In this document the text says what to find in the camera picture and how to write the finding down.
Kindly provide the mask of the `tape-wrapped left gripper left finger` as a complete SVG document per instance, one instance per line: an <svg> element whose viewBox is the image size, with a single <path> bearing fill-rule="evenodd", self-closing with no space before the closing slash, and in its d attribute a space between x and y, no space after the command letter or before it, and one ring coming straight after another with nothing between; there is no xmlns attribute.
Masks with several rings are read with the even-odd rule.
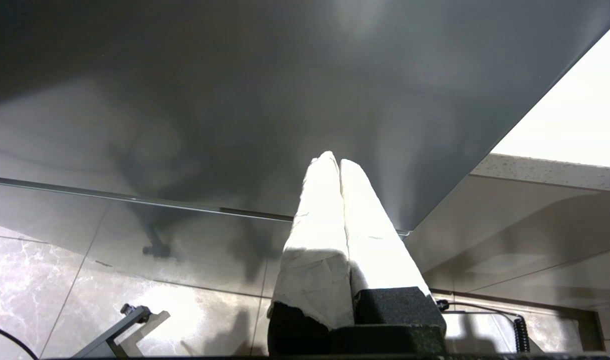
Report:
<svg viewBox="0 0 610 360"><path fill-rule="evenodd" d="M311 160L268 311L279 332L328 332L355 323L340 169L331 151Z"/></svg>

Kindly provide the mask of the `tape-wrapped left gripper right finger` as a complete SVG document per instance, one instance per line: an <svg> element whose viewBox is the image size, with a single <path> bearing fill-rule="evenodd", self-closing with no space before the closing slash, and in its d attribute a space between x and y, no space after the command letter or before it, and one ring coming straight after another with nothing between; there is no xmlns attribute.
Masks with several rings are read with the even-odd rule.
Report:
<svg viewBox="0 0 610 360"><path fill-rule="evenodd" d="M342 159L340 185L351 294L357 296L363 290L419 289L424 297L431 296L419 267L362 167Z"/></svg>

